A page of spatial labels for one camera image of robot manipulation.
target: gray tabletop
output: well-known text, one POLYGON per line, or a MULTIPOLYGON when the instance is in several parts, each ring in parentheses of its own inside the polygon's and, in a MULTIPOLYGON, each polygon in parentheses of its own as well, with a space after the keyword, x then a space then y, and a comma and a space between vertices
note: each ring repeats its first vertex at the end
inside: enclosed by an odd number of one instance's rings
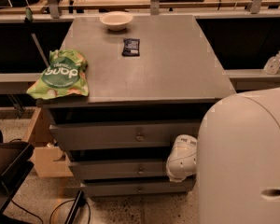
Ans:
POLYGON ((99 16, 77 17, 62 49, 81 51, 89 63, 90 95, 81 99, 87 104, 200 102, 235 93, 190 15, 138 15, 120 32, 109 31, 99 16), (140 39, 139 57, 121 55, 124 38, 140 39))

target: oval hole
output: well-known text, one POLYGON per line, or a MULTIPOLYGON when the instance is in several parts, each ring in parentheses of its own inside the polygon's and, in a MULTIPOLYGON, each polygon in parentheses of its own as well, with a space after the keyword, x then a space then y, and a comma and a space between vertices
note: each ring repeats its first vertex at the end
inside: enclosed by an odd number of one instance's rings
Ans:
POLYGON ((267 200, 277 199, 280 197, 280 189, 266 189, 261 194, 267 200))

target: white spray bottle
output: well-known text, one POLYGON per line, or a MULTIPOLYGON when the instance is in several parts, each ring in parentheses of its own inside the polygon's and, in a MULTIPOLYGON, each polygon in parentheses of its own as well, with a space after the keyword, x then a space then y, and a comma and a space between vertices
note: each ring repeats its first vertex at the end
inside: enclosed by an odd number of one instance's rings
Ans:
POLYGON ((280 50, 278 51, 278 54, 272 56, 268 60, 268 62, 264 65, 263 70, 265 71, 265 73, 269 75, 275 75, 277 74, 279 68, 280 68, 280 50))

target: cabinet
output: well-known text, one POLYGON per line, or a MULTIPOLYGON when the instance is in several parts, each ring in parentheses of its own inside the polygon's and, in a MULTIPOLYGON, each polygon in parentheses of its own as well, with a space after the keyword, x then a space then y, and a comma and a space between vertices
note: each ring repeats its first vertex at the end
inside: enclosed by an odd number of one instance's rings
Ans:
POLYGON ((196 20, 134 16, 116 33, 97 16, 77 18, 67 48, 89 62, 90 95, 38 105, 83 191, 95 197, 191 190, 195 177, 169 182, 172 144, 180 134, 197 137, 207 110, 235 93, 196 20), (140 39, 139 57, 121 56, 127 37, 140 39))

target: drawer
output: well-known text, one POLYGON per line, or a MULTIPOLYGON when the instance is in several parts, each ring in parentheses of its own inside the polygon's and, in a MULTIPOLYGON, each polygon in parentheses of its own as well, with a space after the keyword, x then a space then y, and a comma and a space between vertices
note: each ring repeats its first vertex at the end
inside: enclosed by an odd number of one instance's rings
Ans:
POLYGON ((114 179, 166 175, 163 160, 119 160, 71 162, 70 169, 76 179, 114 179))
POLYGON ((167 178, 129 181, 82 183, 81 189, 89 197, 143 195, 155 193, 187 193, 193 190, 195 178, 187 178, 181 183, 169 182, 167 178))
POLYGON ((51 125, 62 150, 123 147, 164 147, 180 134, 197 136, 200 122, 193 120, 79 123, 51 125))

